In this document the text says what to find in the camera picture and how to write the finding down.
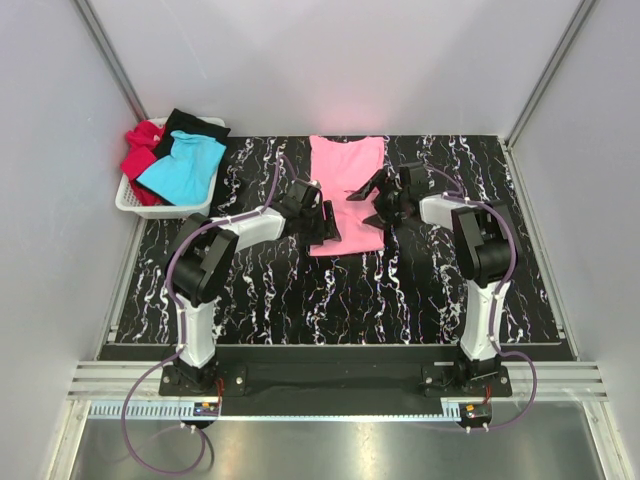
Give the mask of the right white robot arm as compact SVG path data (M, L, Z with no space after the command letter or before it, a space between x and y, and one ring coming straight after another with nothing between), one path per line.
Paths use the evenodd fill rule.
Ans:
M373 196L374 214L363 223L378 229L388 230L415 220L453 233L457 265L467 282L466 320L457 357L439 386L455 387L472 397L499 376L503 358L499 331L504 301L518 263L519 244L504 202L471 200L461 186L433 193L429 185L431 173L451 179L421 163L405 164L399 168L397 181L380 169L347 199L356 202Z

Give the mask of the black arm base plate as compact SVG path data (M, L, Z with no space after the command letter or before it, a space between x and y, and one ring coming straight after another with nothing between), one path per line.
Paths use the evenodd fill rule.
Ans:
M497 361L469 373L455 346L220 346L203 373L164 367L162 396L222 395L227 416L421 416L445 398L512 394Z

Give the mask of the pink t shirt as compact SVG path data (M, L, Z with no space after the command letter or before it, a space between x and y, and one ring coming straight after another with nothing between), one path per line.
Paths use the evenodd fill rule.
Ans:
M385 141L381 137L338 142L311 136L311 178L321 185L323 197L332 202L339 241L312 246L313 257L343 256L380 251L384 248L382 230L366 225L375 214L372 201L349 201L347 197L363 187L383 168Z

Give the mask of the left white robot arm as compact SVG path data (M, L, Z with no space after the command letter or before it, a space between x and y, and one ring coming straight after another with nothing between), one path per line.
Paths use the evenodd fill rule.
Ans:
M219 385L212 335L218 290L227 282L236 253L286 237L296 237L304 247L341 240L333 203L318 183L296 179L284 194L239 215L187 218L164 267L178 323L171 383L180 380L196 396Z

